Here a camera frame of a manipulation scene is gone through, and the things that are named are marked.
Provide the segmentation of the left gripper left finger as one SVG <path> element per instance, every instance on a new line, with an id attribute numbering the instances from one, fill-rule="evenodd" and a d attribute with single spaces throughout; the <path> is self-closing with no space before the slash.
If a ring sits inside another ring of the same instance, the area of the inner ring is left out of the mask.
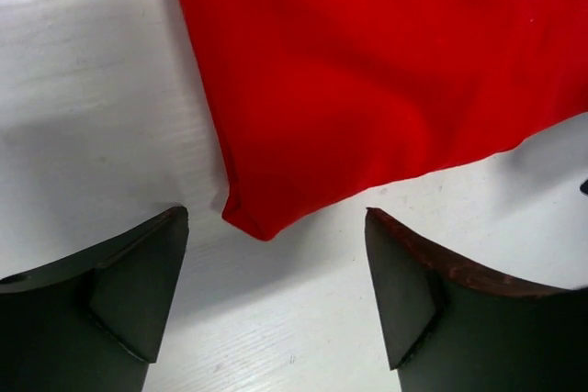
<path id="1" fill-rule="evenodd" d="M 1 281 L 4 391 L 140 391 L 164 337 L 188 239 L 171 207 Z"/>

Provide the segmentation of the red t shirt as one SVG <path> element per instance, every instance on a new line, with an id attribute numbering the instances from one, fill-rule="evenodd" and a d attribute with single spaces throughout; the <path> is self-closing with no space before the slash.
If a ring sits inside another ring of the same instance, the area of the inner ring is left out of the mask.
<path id="1" fill-rule="evenodd" d="M 268 241 L 587 109 L 587 0 L 179 0 L 226 174 Z"/>

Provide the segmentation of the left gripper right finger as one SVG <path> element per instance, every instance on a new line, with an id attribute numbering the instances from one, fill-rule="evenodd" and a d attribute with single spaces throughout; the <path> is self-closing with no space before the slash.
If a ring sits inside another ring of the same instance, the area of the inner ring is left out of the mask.
<path id="1" fill-rule="evenodd" d="M 584 391 L 587 291 L 505 274 L 371 208 L 365 241 L 404 391 Z"/>

